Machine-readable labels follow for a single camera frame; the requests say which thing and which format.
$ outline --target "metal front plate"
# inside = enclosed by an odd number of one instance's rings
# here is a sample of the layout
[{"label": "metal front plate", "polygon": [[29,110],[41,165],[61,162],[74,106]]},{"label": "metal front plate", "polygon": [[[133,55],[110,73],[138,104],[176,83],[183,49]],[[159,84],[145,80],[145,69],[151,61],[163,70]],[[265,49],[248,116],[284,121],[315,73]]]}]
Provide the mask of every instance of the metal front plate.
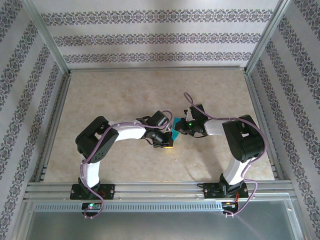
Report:
[{"label": "metal front plate", "polygon": [[221,204],[234,198],[205,199],[198,183],[113,182],[114,199],[93,220],[81,214],[90,201],[70,200],[72,183],[29,183],[13,239],[309,239],[290,181],[260,181],[227,219]]},{"label": "metal front plate", "polygon": [[35,211],[28,240],[291,240],[282,201],[256,201],[235,218],[220,212],[105,212],[84,219],[78,212]]}]

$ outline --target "patterned wallpaper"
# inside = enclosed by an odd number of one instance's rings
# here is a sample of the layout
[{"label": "patterned wallpaper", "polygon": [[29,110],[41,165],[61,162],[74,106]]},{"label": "patterned wallpaper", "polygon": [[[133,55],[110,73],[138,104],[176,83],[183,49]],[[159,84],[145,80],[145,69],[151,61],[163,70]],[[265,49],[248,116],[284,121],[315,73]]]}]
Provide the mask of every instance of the patterned wallpaper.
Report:
[{"label": "patterned wallpaper", "polygon": [[251,76],[312,239],[320,239],[320,5],[294,0]]},{"label": "patterned wallpaper", "polygon": [[21,2],[1,0],[0,9],[0,240],[4,240],[11,237],[46,140],[63,75]]},{"label": "patterned wallpaper", "polygon": [[245,67],[278,0],[34,0],[68,67]]}]

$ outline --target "marble surface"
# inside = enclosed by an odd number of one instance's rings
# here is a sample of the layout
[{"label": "marble surface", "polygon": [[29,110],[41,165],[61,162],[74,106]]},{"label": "marble surface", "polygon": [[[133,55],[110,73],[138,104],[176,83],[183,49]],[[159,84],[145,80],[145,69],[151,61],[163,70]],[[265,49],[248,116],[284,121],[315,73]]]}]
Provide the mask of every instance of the marble surface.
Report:
[{"label": "marble surface", "polygon": [[[75,139],[97,116],[113,122],[131,121],[170,110],[184,117],[195,103],[215,117],[256,116],[240,70],[121,71],[73,73],[47,166],[45,182],[76,182],[80,155]],[[231,153],[224,136],[200,139],[180,134],[173,148],[153,148],[145,140],[115,142],[100,164],[100,180],[217,181]],[[255,180],[273,180],[268,156],[246,174]]]}]

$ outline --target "purple cable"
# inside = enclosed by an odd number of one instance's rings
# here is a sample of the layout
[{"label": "purple cable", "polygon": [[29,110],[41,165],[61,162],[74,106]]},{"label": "purple cable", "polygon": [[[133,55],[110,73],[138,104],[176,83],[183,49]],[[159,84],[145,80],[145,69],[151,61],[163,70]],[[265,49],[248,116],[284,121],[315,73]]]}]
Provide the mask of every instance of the purple cable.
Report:
[{"label": "purple cable", "polygon": [[[103,199],[102,196],[100,196],[98,193],[96,193],[95,191],[93,191],[87,184],[86,181],[84,181],[85,175],[84,175],[84,164],[87,164],[92,157],[95,155],[95,153],[97,152],[99,146],[101,145],[102,141],[104,140],[105,136],[107,135],[107,133],[110,131],[110,129],[112,129],[113,127],[120,127],[120,126],[140,126],[140,127],[144,127],[144,128],[149,128],[149,129],[162,129],[162,128],[166,128],[167,126],[170,125],[170,123],[172,122],[174,116],[172,114],[172,112],[168,111],[168,110],[164,110],[162,111],[162,113],[169,113],[170,114],[170,119],[169,121],[164,124],[164,125],[160,125],[160,126],[150,126],[150,125],[146,125],[146,124],[142,124],[142,123],[133,123],[133,122],[120,122],[120,123],[115,123],[111,126],[109,126],[104,133],[101,135],[101,138],[99,139],[99,141],[97,142],[95,148],[93,149],[93,151],[91,152],[91,154],[89,155],[89,157],[87,159],[82,160],[81,165],[80,165],[80,175],[81,175],[81,182],[83,183],[83,185],[91,192],[93,193],[95,196],[97,196],[100,200],[101,200],[101,207],[100,207],[100,211],[97,212],[95,215],[91,216],[90,219],[94,219],[95,217],[97,217],[98,215],[100,215],[102,213],[102,211],[104,210],[104,206],[105,206],[105,200]],[[87,210],[88,208],[86,208],[84,210],[84,218],[87,218]]]},{"label": "purple cable", "polygon": [[205,113],[204,111],[202,111],[200,108],[198,108],[195,104],[194,104],[194,100],[192,99],[192,97],[190,96],[189,93],[187,92],[184,92],[183,93],[184,97],[186,98],[186,100],[195,108],[197,109],[200,113],[202,113],[203,115],[207,116],[209,119],[213,119],[213,120],[238,120],[238,121],[241,121],[243,123],[246,123],[248,125],[250,125],[251,127],[253,127],[255,130],[258,131],[258,133],[261,135],[262,139],[263,139],[263,143],[264,143],[264,149],[263,149],[263,152],[256,158],[256,159],[252,159],[250,160],[247,165],[245,166],[245,168],[243,169],[243,171],[241,172],[241,178],[246,181],[246,182],[251,182],[251,183],[254,183],[255,184],[255,188],[253,189],[251,195],[248,197],[247,201],[245,202],[245,204],[238,210],[236,211],[235,213],[231,212],[231,211],[228,211],[228,210],[224,210],[226,213],[229,213],[228,215],[226,214],[226,216],[235,216],[237,214],[239,214],[249,203],[249,201],[252,199],[252,197],[255,195],[256,191],[257,191],[257,188],[258,188],[258,183],[257,181],[253,180],[253,179],[246,179],[245,178],[245,174],[246,172],[248,171],[249,167],[251,166],[252,163],[256,162],[257,160],[259,160],[262,155],[264,155],[267,151],[267,139],[265,137],[265,135],[263,134],[263,132],[256,126],[254,125],[253,123],[245,120],[245,119],[242,119],[242,118],[238,118],[238,117],[213,117],[213,116],[210,116],[208,115],[207,113]]}]

